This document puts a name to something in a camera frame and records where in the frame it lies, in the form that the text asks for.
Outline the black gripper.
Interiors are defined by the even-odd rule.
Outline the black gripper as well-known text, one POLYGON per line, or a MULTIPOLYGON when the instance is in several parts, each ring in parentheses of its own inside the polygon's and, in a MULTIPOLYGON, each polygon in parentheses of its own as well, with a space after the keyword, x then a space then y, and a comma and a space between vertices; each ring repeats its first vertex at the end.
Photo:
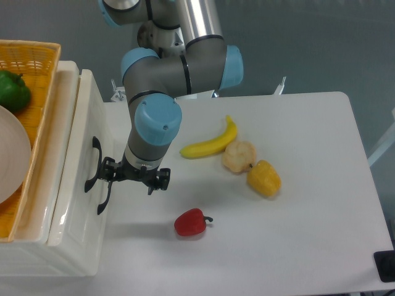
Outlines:
POLYGON ((148 195, 154 191, 166 191, 170 182, 171 169, 153 168, 142 166, 135 168, 130 165, 125 158, 118 163, 111 157, 104 157, 98 168, 98 178, 108 182, 107 195, 110 196, 113 181, 136 181, 145 184, 148 187, 148 195))

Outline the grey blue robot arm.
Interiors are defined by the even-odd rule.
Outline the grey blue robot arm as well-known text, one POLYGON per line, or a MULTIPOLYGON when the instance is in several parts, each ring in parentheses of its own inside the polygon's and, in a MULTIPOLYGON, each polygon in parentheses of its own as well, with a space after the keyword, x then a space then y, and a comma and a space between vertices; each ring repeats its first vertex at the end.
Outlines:
POLYGON ((240 84, 244 68, 236 46, 226 44, 214 1, 99 1, 112 26, 151 22, 160 32, 179 33, 180 47, 167 55, 158 44, 127 52, 121 61, 131 131, 121 161, 100 157, 85 190, 99 179, 138 181, 165 190, 170 170, 160 163, 181 124, 176 99, 240 84))

